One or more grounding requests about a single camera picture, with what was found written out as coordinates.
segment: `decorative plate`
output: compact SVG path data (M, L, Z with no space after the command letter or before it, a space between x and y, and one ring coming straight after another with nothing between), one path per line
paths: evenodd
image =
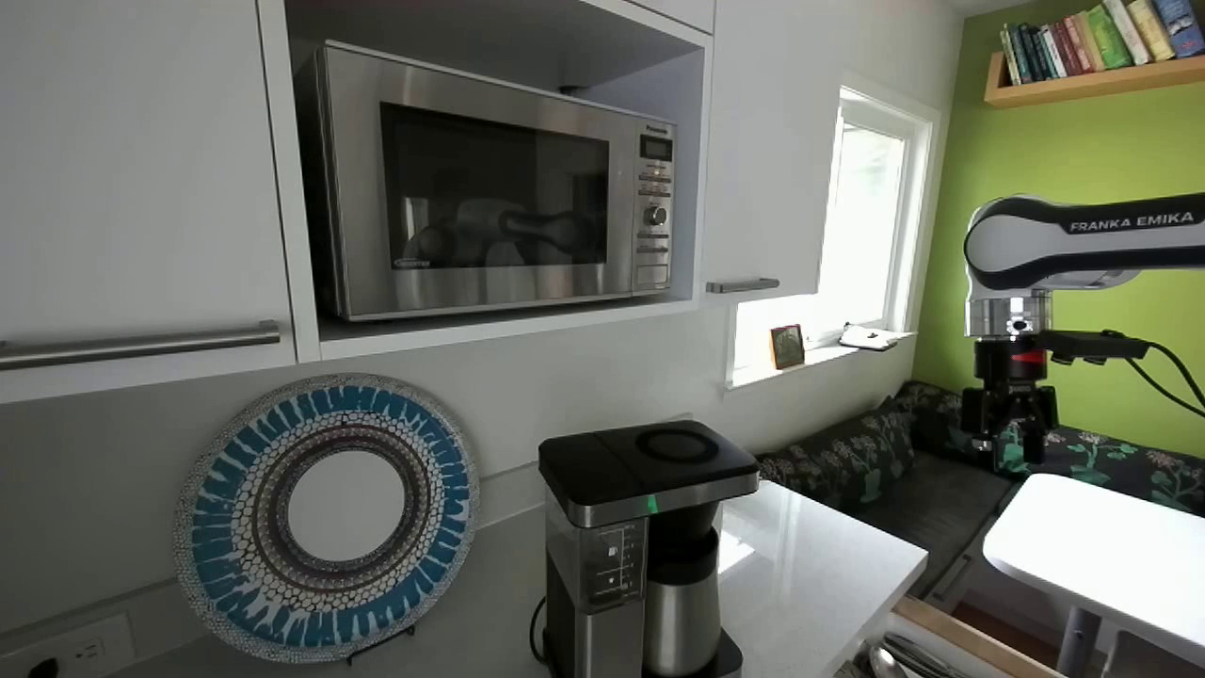
M247 408L193 473L178 570L225 644L340 662L413 627L476 535L476 468L413 389L325 378Z

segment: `coffee maker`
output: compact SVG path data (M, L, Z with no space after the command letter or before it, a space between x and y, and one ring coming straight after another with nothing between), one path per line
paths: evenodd
M702 423L537 443L547 479L547 658L558 678L734 678L713 526L756 491L756 460Z

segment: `kitchen counter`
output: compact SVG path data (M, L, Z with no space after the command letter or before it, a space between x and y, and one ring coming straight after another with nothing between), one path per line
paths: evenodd
M543 678L527 649L543 600L543 512L479 530L452 592L410 637L340 668L280 668L202 637L125 678ZM743 678L827 678L924 574L924 550L774 482L722 500L720 608Z

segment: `cabinet handle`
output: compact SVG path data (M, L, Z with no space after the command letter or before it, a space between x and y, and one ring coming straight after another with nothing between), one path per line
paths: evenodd
M774 291L779 278L722 278L707 284L707 295Z
M40 343L40 348L0 343L0 371L66 366L66 362L118 362L118 358L220 349L220 348L265 348L265 343L280 343L280 338L284 338L284 329L265 322L265 324L251 324L251 329L188 330L188 334L179 330L179 334L138 334L138 338L98 338L98 343Z

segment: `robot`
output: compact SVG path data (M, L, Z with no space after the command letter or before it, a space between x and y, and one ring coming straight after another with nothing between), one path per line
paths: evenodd
M1049 295L1104 291L1156 268L1205 268L1205 191L1092 206L998 201L973 220L965 260L981 389L965 393L960 425L981 452L1017 425L1025 460L1038 462L1042 437L1058 425L1048 362L1136 362L1152 348L1118 330L1054 330Z

